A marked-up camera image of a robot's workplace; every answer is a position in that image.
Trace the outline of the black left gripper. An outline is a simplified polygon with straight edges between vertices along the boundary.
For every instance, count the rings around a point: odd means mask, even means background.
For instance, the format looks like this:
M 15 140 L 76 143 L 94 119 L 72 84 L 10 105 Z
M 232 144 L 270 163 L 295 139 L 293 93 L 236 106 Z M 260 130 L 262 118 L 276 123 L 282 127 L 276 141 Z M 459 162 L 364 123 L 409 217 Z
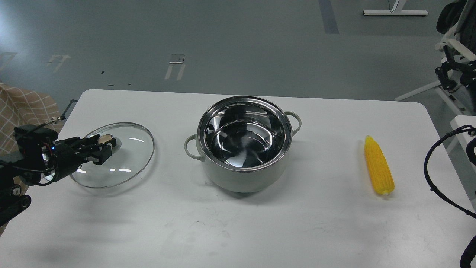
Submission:
M 57 182 L 76 172 L 79 166 L 92 162 L 97 166 L 104 164 L 112 156 L 112 146 L 97 145 L 100 135 L 79 138 L 73 137 L 55 142 L 53 154 L 55 169 L 44 176 L 47 182 Z

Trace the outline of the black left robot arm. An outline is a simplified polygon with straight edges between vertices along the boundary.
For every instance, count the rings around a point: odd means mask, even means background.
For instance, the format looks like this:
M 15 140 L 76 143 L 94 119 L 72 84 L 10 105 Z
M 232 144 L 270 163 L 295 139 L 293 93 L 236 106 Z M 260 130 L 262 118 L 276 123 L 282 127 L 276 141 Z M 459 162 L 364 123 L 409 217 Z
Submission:
M 52 117 L 39 125 L 24 124 L 14 128 L 18 150 L 1 157 L 0 223 L 7 224 L 31 204 L 15 183 L 20 178 L 27 186 L 46 186 L 75 173 L 83 164 L 104 164 L 120 148 L 121 142 L 110 134 L 58 139 L 58 133 L 47 128 L 65 120 Z

